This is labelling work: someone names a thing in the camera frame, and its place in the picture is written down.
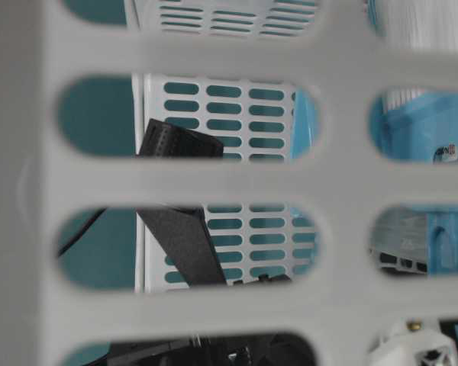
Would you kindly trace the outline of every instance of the blue plastic object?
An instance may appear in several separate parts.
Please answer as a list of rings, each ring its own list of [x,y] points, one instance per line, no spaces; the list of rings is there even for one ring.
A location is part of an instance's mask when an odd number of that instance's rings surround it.
[[[372,112],[372,138],[391,159],[436,162],[453,147],[458,162],[458,94],[427,93],[379,117]],[[414,207],[427,213],[428,273],[458,273],[458,207]]]
[[[305,154],[317,139],[317,109],[305,91],[295,93],[292,159]]]

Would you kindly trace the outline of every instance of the white cylindrical filter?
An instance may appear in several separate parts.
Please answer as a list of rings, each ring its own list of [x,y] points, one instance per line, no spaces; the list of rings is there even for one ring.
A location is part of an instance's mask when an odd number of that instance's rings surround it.
[[[376,29],[391,47],[458,53],[458,0],[369,0]],[[423,95],[422,88],[394,89],[385,112]]]

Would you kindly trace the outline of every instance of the plastic bin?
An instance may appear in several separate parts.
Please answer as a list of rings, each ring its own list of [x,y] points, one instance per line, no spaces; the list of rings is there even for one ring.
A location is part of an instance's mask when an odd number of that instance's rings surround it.
[[[136,31],[189,32],[200,37],[262,37],[281,41],[303,34],[312,25],[313,2],[126,1],[128,26]],[[224,157],[240,162],[287,162],[299,157],[317,134],[315,106],[303,91],[278,80],[223,80],[214,75],[133,75],[137,148],[150,118],[217,136]],[[257,275],[301,274],[312,262],[315,230],[293,207],[235,207],[211,209],[204,203],[209,231],[224,257],[229,281],[253,281]],[[215,228],[215,220],[240,226]],[[282,227],[258,229],[252,220],[282,220]],[[255,241],[255,234],[282,235],[278,243]],[[312,243],[302,242],[306,237]],[[264,261],[254,252],[267,253]],[[275,250],[284,255],[271,256]],[[186,287],[141,220],[137,220],[137,291],[166,291]]]

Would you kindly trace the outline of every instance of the blue plastic container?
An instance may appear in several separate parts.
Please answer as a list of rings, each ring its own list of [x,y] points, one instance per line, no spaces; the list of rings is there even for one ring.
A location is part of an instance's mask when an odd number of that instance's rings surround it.
[[[458,94],[427,93],[382,114],[381,120],[378,109],[372,112],[372,135],[384,155],[402,161],[458,163]],[[458,207],[413,208],[427,211],[428,274],[458,273]]]

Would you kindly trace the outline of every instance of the white plastic part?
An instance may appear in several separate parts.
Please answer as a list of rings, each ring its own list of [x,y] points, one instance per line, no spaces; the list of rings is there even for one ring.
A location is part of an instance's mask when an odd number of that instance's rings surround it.
[[[426,213],[405,207],[384,212],[373,224],[369,240],[373,261],[379,268],[425,274],[426,222]],[[395,262],[382,260],[382,254],[395,257]]]
[[[136,14],[140,15],[140,28],[148,29],[149,31],[181,31],[184,28],[182,25],[177,26],[166,26],[166,22],[176,23],[190,22],[193,19],[187,20],[186,18],[202,18],[196,23],[200,23],[199,29],[200,34],[208,36],[212,33],[220,33],[221,29],[211,29],[209,26],[211,17],[217,17],[219,21],[217,23],[229,24],[231,27],[240,26],[241,23],[247,23],[247,21],[241,18],[251,19],[253,23],[256,15],[253,17],[251,14],[266,14],[272,13],[269,5],[274,5],[271,2],[267,2],[261,7],[261,2],[257,5],[257,2],[251,2],[250,7],[240,7],[243,2],[233,3],[231,6],[220,6],[216,2],[193,2],[193,1],[181,1],[181,2],[129,2],[126,6],[131,8],[133,4],[136,5],[135,11],[127,12],[127,16],[131,16],[131,22],[134,22],[132,18]],[[286,5],[286,7],[295,10],[299,9],[302,11],[314,10],[314,7],[304,5]],[[311,22],[310,15],[291,15],[290,18],[307,19],[305,25],[309,25]],[[264,32],[264,36],[268,37],[267,30]],[[293,106],[295,99],[295,86],[285,84],[283,82],[257,82],[250,81],[247,79],[241,80],[224,80],[217,79],[217,77],[207,76],[195,76],[195,77],[183,77],[183,76],[168,76],[168,75],[153,75],[149,74],[144,77],[142,81],[144,90],[141,91],[137,86],[140,84],[140,80],[137,75],[133,75],[133,90],[134,90],[134,106],[137,121],[142,111],[144,111],[144,129],[147,128],[147,124],[150,118],[157,120],[166,120],[167,118],[187,118],[197,120],[198,126],[194,127],[194,130],[203,133],[209,133],[212,136],[220,136],[223,138],[236,138],[234,146],[226,146],[224,148],[224,154],[230,156],[237,156],[242,162],[250,161],[254,156],[258,155],[272,155],[278,156],[283,161],[291,159],[292,151],[292,134],[293,134]],[[183,84],[190,85],[195,88],[196,91],[189,94],[173,94],[167,85],[172,84]],[[220,96],[218,95],[217,88],[232,88],[235,94],[231,96]],[[251,94],[253,91],[272,91],[281,94],[281,98],[277,100],[268,100],[264,98],[257,98]],[[166,106],[167,101],[188,101],[196,102],[198,108],[196,111],[170,111]],[[229,113],[215,113],[211,111],[210,105],[215,104],[232,104],[240,107],[241,112],[236,114]],[[252,108],[259,106],[276,107],[282,109],[282,115],[278,117],[273,116],[261,116],[252,113]],[[240,123],[240,128],[236,130],[225,130],[223,128],[218,129],[217,122],[220,120],[235,120]],[[214,126],[211,126],[209,121],[215,122]],[[282,131],[280,132],[254,132],[250,128],[250,123],[253,121],[265,122],[265,123],[278,123],[282,125]],[[142,141],[144,131],[141,132],[139,128],[135,129],[136,142]],[[253,147],[251,139],[280,139],[283,142],[283,146],[279,149]],[[210,230],[210,234],[215,236],[230,236],[238,235],[241,237],[242,244],[240,246],[228,246],[219,247],[217,251],[223,252],[239,252],[243,259],[240,262],[225,262],[222,264],[223,269],[236,269],[240,270],[241,275],[233,277],[233,279],[242,279],[243,281],[254,281],[256,276],[252,276],[251,269],[258,267],[274,267],[279,266],[285,269],[285,273],[293,277],[294,272],[298,271],[302,266],[309,265],[308,258],[296,258],[294,255],[295,250],[299,249],[313,249],[313,243],[309,242],[295,242],[293,235],[296,233],[314,233],[313,227],[294,227],[292,225],[292,219],[298,216],[295,210],[291,207],[283,206],[283,209],[275,213],[257,213],[252,212],[249,204],[241,203],[241,212],[239,213],[211,213],[207,210],[207,204],[204,204],[205,217],[207,222],[213,219],[238,219],[242,222],[240,229],[231,230]],[[251,228],[249,222],[253,218],[278,218],[284,219],[284,225],[278,229],[254,229]],[[141,220],[137,220],[137,233],[142,231],[144,224]],[[279,234],[284,235],[285,240],[280,244],[268,244],[268,245],[254,245],[251,243],[251,236],[255,234]],[[141,273],[144,273],[144,290],[146,292],[152,291],[166,291],[176,288],[184,288],[184,283],[170,283],[166,280],[166,275],[170,272],[176,271],[172,265],[166,263],[166,254],[160,248],[159,243],[156,241],[151,232],[146,228],[144,232],[145,248],[144,250],[137,250],[136,259],[136,279],[139,278]],[[276,259],[272,261],[256,261],[252,260],[251,254],[254,251],[265,251],[265,250],[279,250],[283,251],[284,258]]]
[[[265,166],[94,159],[57,127],[65,90],[88,75],[207,70],[224,79],[277,75],[313,92],[322,128],[311,154]],[[260,42],[127,34],[79,20],[60,0],[0,0],[0,365],[59,365],[108,340],[284,330],[309,341],[320,366],[364,366],[384,318],[458,316],[458,276],[406,284],[378,276],[364,255],[383,210],[458,203],[458,165],[393,163],[369,142],[369,103],[390,85],[458,91],[458,55],[387,47],[358,1],[323,1],[309,34]],[[26,227],[17,178],[29,159]],[[79,288],[54,258],[65,220],[89,207],[276,198],[312,213],[324,244],[311,275],[292,286],[137,297]]]
[[[195,95],[174,95],[166,92],[165,85],[169,83],[185,83],[196,85],[198,92]],[[240,96],[236,98],[217,97],[209,95],[210,87],[232,87],[234,90],[239,90]],[[268,101],[262,99],[254,99],[250,97],[250,91],[253,89],[265,89],[278,91],[282,93],[281,101]],[[210,79],[208,77],[174,77],[165,75],[147,75],[144,79],[144,120],[150,118],[158,120],[166,120],[169,117],[178,118],[195,118],[199,125],[194,128],[199,132],[209,133],[213,136],[236,138],[240,141],[240,146],[227,146],[224,148],[224,154],[232,154],[239,156],[242,162],[248,162],[252,156],[258,154],[269,154],[280,156],[284,161],[290,160],[292,133],[293,133],[293,95],[295,87],[285,83],[263,83],[251,82],[249,80],[220,80]],[[196,112],[192,111],[168,111],[165,107],[166,101],[195,101],[199,105]],[[241,108],[239,114],[219,114],[208,111],[208,106],[213,103],[230,103],[237,104]],[[282,108],[283,115],[281,117],[256,116],[251,114],[252,106],[273,106]],[[208,122],[212,120],[237,120],[241,124],[239,130],[217,130],[208,127]],[[254,132],[250,129],[252,121],[269,122],[282,124],[281,132]],[[280,149],[268,149],[252,147],[250,141],[253,138],[272,138],[280,139],[284,145]],[[243,281],[253,281],[255,276],[251,275],[251,269],[255,267],[281,266],[285,269],[285,273],[293,277],[294,270],[299,266],[308,265],[308,258],[296,258],[293,252],[297,249],[313,249],[313,244],[309,242],[296,242],[293,235],[296,233],[314,233],[313,227],[294,227],[292,220],[298,214],[291,207],[282,205],[282,209],[277,212],[253,212],[250,209],[249,203],[237,203],[241,205],[241,211],[238,213],[212,213],[207,210],[207,204],[204,204],[205,216],[207,222],[213,219],[237,219],[241,220],[242,227],[240,229],[228,230],[210,230],[211,235],[230,236],[238,235],[242,239],[240,246],[227,246],[217,248],[218,252],[239,252],[243,259],[241,262],[225,262],[222,264],[223,269],[240,269],[242,275],[235,279]],[[277,229],[254,229],[250,227],[250,221],[254,218],[278,218],[283,219],[284,224]],[[255,234],[282,234],[285,240],[280,244],[254,245],[251,243],[251,236]],[[285,252],[285,257],[273,261],[258,262],[251,259],[251,252],[263,250],[282,250]],[[185,284],[169,283],[166,281],[166,274],[175,271],[173,266],[166,264],[166,254],[160,248],[155,238],[146,231],[146,248],[145,248],[146,268],[145,287],[146,291],[164,291],[174,288],[185,287]]]
[[[304,34],[313,24],[317,3],[136,0],[144,31],[274,40]]]
[[[458,366],[455,342],[441,333],[439,322],[416,323],[417,331],[401,321],[381,334],[378,347],[369,355],[369,366]]]

